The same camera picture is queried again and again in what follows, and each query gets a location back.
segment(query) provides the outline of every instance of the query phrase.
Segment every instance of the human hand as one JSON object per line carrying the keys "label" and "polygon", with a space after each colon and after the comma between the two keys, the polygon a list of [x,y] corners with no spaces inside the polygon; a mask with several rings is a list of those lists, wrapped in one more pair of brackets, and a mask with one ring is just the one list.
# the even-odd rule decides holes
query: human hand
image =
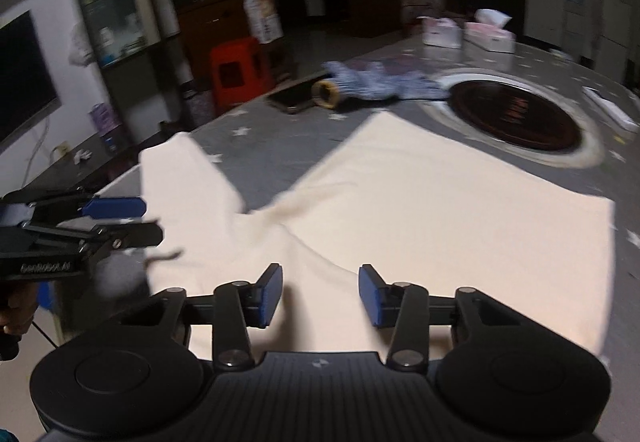
{"label": "human hand", "polygon": [[38,284],[15,282],[0,284],[0,327],[12,336],[27,333],[38,308]]}

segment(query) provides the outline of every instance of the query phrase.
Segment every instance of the power cord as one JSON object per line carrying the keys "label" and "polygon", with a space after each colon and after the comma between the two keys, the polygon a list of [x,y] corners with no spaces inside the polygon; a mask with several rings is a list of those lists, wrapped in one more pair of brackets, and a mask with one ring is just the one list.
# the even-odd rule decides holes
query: power cord
{"label": "power cord", "polygon": [[27,169],[24,172],[24,178],[22,179],[20,189],[22,189],[27,184],[27,179],[29,178],[29,173],[31,171],[31,164],[33,164],[33,159],[36,157],[36,154],[38,154],[38,151],[40,151],[42,144],[44,144],[44,139],[47,137],[47,133],[49,132],[49,124],[50,118],[49,115],[47,115],[47,118],[44,122],[44,131],[42,132],[42,136],[38,139],[35,147],[33,148],[33,152],[31,153],[31,157],[29,158],[29,163],[27,164]]}
{"label": "power cord", "polygon": [[49,344],[50,344],[51,346],[53,346],[54,348],[58,348],[58,345],[57,345],[56,343],[54,343],[54,342],[53,342],[53,340],[52,340],[52,339],[51,339],[51,338],[46,334],[46,332],[45,332],[42,328],[40,328],[40,327],[38,326],[38,324],[36,323],[36,321],[32,321],[32,322],[31,322],[31,324],[35,327],[35,329],[36,329],[38,332],[40,332],[40,333],[44,336],[44,338],[49,342]]}

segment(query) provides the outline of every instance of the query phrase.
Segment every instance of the wooden drawer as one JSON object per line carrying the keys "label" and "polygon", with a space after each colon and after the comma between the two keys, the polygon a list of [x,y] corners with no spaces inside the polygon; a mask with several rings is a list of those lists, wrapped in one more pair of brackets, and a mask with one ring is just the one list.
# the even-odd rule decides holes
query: wooden drawer
{"label": "wooden drawer", "polygon": [[178,15],[180,38],[194,78],[210,75],[214,46],[249,36],[243,0],[225,0]]}

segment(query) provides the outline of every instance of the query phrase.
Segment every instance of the white circular rim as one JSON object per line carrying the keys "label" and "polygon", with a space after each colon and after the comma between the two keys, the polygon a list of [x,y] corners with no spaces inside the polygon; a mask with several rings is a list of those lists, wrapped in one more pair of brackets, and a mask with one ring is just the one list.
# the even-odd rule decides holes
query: white circular rim
{"label": "white circular rim", "polygon": [[433,77],[440,83],[443,89],[468,80],[492,80],[520,88],[530,93],[536,94],[558,105],[566,112],[580,128],[582,140],[580,145],[569,152],[542,152],[526,149],[524,147],[509,144],[503,140],[495,138],[462,120],[450,108],[447,102],[421,100],[418,103],[422,106],[430,117],[437,122],[454,129],[468,139],[480,141],[492,147],[507,151],[518,157],[537,162],[539,164],[561,167],[585,169],[600,164],[605,157],[605,150],[600,139],[600,132],[596,123],[581,108],[580,105],[570,98],[566,98],[558,92],[540,86],[528,80],[501,73],[497,75],[494,71],[481,70],[479,68],[458,68],[448,70]]}

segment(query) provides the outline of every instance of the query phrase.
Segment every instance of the black phone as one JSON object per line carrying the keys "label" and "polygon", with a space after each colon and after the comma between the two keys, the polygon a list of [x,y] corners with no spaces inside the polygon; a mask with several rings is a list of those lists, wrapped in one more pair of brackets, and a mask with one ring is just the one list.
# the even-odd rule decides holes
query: black phone
{"label": "black phone", "polygon": [[311,96],[312,86],[318,80],[327,77],[327,73],[322,73],[321,75],[299,82],[290,88],[281,89],[280,91],[271,93],[266,98],[267,102],[280,111],[284,111],[284,113],[289,113],[290,115],[300,113],[314,105],[314,101]]}

